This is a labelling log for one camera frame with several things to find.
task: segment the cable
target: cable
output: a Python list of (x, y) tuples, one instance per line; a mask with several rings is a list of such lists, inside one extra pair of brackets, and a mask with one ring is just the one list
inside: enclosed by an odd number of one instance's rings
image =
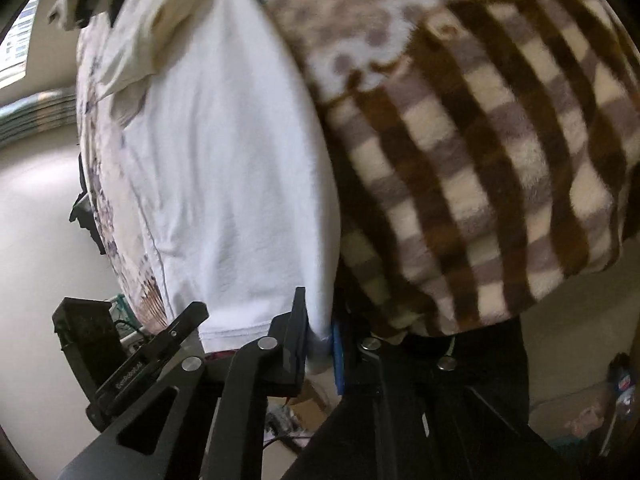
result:
[(291, 440), (309, 440), (311, 438), (311, 436), (292, 436), (290, 434), (286, 434), (286, 435), (281, 435), (281, 436), (277, 436), (275, 438), (272, 438), (270, 441), (268, 441), (264, 446), (262, 446), (262, 450), (264, 451), (265, 449), (267, 449), (271, 444), (273, 444), (274, 442), (279, 442), (281, 441), (283, 438), (290, 438)]
[(149, 341), (148, 336), (146, 336), (146, 334), (144, 334), (142, 332), (142, 330), (140, 330), (137, 326), (132, 325), (129, 321), (125, 321), (124, 319), (117, 319), (116, 321), (113, 322), (114, 325), (117, 325), (118, 323), (126, 325), (130, 329), (135, 330), (136, 332), (138, 332), (142, 336), (142, 338), (145, 340), (145, 342)]

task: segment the folded clothes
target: folded clothes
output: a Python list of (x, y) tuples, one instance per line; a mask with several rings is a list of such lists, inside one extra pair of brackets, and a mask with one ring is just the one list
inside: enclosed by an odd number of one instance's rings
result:
[(640, 56), (605, 0), (261, 2), (313, 89), (338, 281), (377, 335), (517, 316), (638, 232)]
[(197, 16), (123, 134), (167, 315), (203, 301), (205, 351), (239, 348), (304, 286), (328, 350), (340, 225), (314, 106), (258, 2), (206, 0)]
[(104, 47), (98, 99), (115, 94), (111, 115), (124, 125), (138, 112), (176, 28), (202, 0), (125, 0)]

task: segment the plaid fleece blanket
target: plaid fleece blanket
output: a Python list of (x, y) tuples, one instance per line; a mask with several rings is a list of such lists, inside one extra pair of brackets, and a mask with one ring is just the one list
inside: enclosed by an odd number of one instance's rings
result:
[(39, 92), (0, 108), (0, 147), (76, 122), (76, 89)]
[(338, 284), (378, 335), (499, 322), (618, 258), (640, 62), (604, 0), (262, 1), (325, 126)]

